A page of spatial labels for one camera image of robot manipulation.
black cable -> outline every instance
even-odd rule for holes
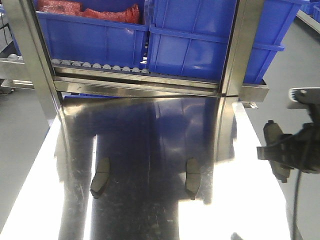
[[[310,145],[313,141],[314,138],[314,132],[311,135],[310,139],[306,142],[302,157],[301,157],[301,163],[299,166],[299,171],[298,175],[296,176],[296,182],[295,182],[295,190],[294,190],[294,201],[293,201],[293,216],[292,216],[292,240],[297,239],[297,217],[298,217],[298,197],[299,197],[299,188],[300,188],[300,182],[301,182],[301,176],[302,176],[302,171],[300,170],[306,163],[307,161],[307,156],[310,150]]]
[[[5,39],[5,43],[8,45],[8,41],[7,41],[7,36],[6,36],[6,30],[5,30],[5,24],[4,24],[4,18],[3,18],[3,13],[1,14],[1,21],[2,21],[2,29],[3,29],[3,34],[4,34],[4,39]]]

metal rail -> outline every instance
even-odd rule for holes
[[[320,22],[317,22],[311,16],[301,10],[298,11],[296,16],[320,34]]]

metal shelf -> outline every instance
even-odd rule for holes
[[[61,92],[89,93],[118,97],[240,97],[263,101],[266,85],[245,85],[243,79],[251,55],[265,0],[238,0],[233,20],[222,80],[207,83],[201,79],[158,74],[124,73],[53,65],[42,35],[32,0],[2,0],[10,27],[23,55],[23,61],[0,59],[4,84],[34,88],[48,122],[51,123],[63,101]]]
[[[299,10],[296,16],[320,34],[320,23],[314,20],[310,15]]]

metal post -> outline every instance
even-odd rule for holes
[[[219,92],[238,96],[265,0],[238,0]]]
[[[235,112],[232,104],[238,102],[237,97],[220,97],[215,109],[215,123],[213,136],[213,161],[232,159],[230,153],[234,131]]]
[[[2,0],[10,27],[23,55],[27,73],[49,125],[57,115],[61,94],[56,91],[49,53],[32,0]]]

gray floor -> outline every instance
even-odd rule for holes
[[[305,110],[287,110],[288,89],[320,85],[320,36],[296,20],[283,43],[285,52],[275,57],[264,79],[270,92],[259,109],[248,109],[261,143],[262,129],[269,120],[284,132],[297,132],[310,121]],[[47,132],[47,122],[32,90],[19,89],[0,95],[0,230]],[[289,183],[281,184],[289,206],[293,206],[295,173]],[[318,240],[320,230],[319,175],[304,175],[299,204],[299,228],[305,240]]]
[[[264,75],[270,91],[259,109],[247,109],[247,114],[265,144],[263,127],[274,120],[284,133],[297,133],[303,123],[310,122],[305,109],[287,109],[288,91],[298,87],[320,87],[320,35],[296,19],[286,34],[279,52]],[[292,171],[288,183],[280,183],[288,205],[293,209],[297,171]],[[304,240],[320,239],[320,175],[303,173],[299,191],[298,227]]]
[[[0,95],[0,230],[48,128],[33,90],[17,89]]]

